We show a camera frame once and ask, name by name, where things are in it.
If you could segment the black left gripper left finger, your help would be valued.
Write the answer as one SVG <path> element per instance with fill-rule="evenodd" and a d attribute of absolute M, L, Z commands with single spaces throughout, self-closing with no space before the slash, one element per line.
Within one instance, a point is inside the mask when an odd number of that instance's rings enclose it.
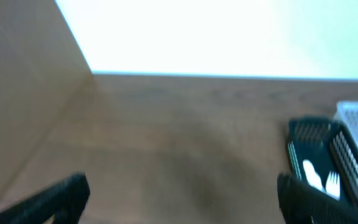
<path fill-rule="evenodd" d="M 0 212 L 0 223 L 78 223 L 90 197 L 85 173 L 71 176 Z"/>

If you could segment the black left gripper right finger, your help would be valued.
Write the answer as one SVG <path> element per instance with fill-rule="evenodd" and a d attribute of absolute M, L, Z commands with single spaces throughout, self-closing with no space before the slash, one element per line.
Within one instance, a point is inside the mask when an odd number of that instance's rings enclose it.
<path fill-rule="evenodd" d="M 358 223 L 358 210 L 338 202 L 292 175 L 278 174 L 277 195 L 286 223 Z"/>

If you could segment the white plastic spoon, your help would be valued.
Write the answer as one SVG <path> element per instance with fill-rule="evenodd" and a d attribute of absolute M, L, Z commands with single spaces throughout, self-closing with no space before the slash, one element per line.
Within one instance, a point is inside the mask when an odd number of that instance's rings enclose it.
<path fill-rule="evenodd" d="M 314 188 L 324 191 L 324 187 L 322 185 L 321 177 L 314 169 L 314 165 L 310 160 L 303 160 L 303 168 L 306 175 L 307 182 Z"/>

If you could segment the white plastic fork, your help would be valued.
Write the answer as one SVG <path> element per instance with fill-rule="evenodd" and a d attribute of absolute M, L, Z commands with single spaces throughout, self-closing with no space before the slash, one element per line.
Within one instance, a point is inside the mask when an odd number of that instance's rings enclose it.
<path fill-rule="evenodd" d="M 340 175 L 337 172 L 331 171 L 328 174 L 328 178 L 326 179 L 325 190 L 330 197 L 336 200 L 340 200 L 341 182 L 340 182 Z"/>

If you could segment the dark green plastic basket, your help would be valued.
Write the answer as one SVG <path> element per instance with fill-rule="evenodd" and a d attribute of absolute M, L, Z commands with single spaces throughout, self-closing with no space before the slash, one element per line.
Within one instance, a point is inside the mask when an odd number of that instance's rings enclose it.
<path fill-rule="evenodd" d="M 345 124 L 309 116 L 289 120 L 288 130 L 287 153 L 295 177 L 307 182 L 303 160 L 310 160 L 321 177 L 322 193 L 328 195 L 326 179 L 331 171 L 337 172 L 341 182 L 337 201 L 358 210 L 358 148 Z"/>

